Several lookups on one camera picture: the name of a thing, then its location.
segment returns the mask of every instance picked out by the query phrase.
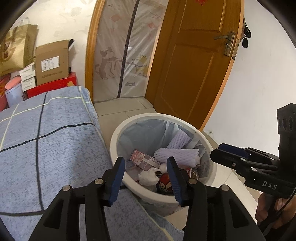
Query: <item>door latch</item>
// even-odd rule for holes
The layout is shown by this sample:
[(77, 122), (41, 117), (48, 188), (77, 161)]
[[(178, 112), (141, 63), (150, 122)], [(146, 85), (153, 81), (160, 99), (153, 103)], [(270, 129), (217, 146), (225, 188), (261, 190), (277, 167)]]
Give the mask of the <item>door latch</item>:
[(233, 32), (233, 31), (230, 31), (228, 33), (228, 35), (222, 35), (222, 36), (214, 37), (214, 40), (227, 39), (227, 42), (225, 43), (224, 55), (226, 55), (228, 57), (230, 56), (231, 49), (232, 49), (232, 47), (234, 45), (234, 37), (235, 37), (235, 32)]

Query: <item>brown door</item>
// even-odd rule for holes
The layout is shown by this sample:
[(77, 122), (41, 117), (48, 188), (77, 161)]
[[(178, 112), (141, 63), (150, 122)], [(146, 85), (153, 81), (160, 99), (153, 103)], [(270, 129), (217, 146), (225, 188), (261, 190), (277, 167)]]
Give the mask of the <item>brown door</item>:
[(243, 0), (169, 0), (146, 92), (158, 113), (204, 127), (229, 76), (242, 24)]

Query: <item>red box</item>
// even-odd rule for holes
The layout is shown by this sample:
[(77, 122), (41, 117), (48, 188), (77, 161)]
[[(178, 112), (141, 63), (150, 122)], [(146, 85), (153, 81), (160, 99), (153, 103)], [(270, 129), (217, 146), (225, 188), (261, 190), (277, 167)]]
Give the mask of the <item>red box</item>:
[(60, 88), (76, 85), (76, 73), (72, 72), (68, 78), (48, 82), (32, 89), (27, 90), (28, 98), (42, 94), (46, 91), (57, 90)]

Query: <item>metal screw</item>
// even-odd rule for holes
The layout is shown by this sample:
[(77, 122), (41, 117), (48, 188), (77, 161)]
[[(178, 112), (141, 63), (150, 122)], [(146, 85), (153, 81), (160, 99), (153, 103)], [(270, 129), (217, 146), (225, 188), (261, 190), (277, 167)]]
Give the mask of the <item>metal screw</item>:
[(221, 189), (223, 190), (223, 191), (229, 191), (229, 186), (227, 186), (227, 185), (222, 185), (222, 187), (221, 187)]
[(190, 184), (197, 184), (197, 180), (194, 179), (194, 178), (190, 178), (190, 179), (188, 180), (188, 182), (189, 182)]
[(63, 186), (63, 191), (65, 191), (65, 192), (69, 191), (70, 188), (71, 188), (71, 186), (69, 186), (69, 185)]
[(98, 179), (96, 179), (95, 181), (94, 181), (94, 183), (95, 184), (97, 184), (97, 185), (100, 185), (100, 184), (102, 184), (104, 181), (103, 181), (103, 179), (101, 179), (101, 178), (98, 178)]

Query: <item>tile floor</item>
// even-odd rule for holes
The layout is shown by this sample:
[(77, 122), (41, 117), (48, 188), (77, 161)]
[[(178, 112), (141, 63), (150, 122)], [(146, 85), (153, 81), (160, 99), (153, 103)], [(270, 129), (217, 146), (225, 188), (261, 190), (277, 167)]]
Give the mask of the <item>tile floor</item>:
[[(129, 117), (143, 113), (156, 113), (153, 105), (144, 97), (130, 98), (130, 99), (115, 99), (106, 102), (100, 102), (94, 104), (98, 114), (99, 123), (101, 126), (103, 138), (106, 142), (107, 148), (110, 147), (111, 136), (116, 127)], [(204, 136), (209, 140), (213, 148), (217, 148), (218, 144), (212, 140), (205, 132), (202, 132)], [(219, 165), (219, 172), (217, 172), (218, 181), (213, 183), (213, 186), (219, 187), (225, 183), (229, 185), (240, 198), (242, 203), (246, 206), (251, 215), (253, 216), (254, 208), (256, 207), (256, 201), (260, 193), (254, 189), (247, 188), (248, 192), (240, 192), (244, 189), (242, 183), (244, 179), (229, 168)], [(179, 229), (183, 229), (186, 224), (188, 208), (184, 208), (166, 219)]]

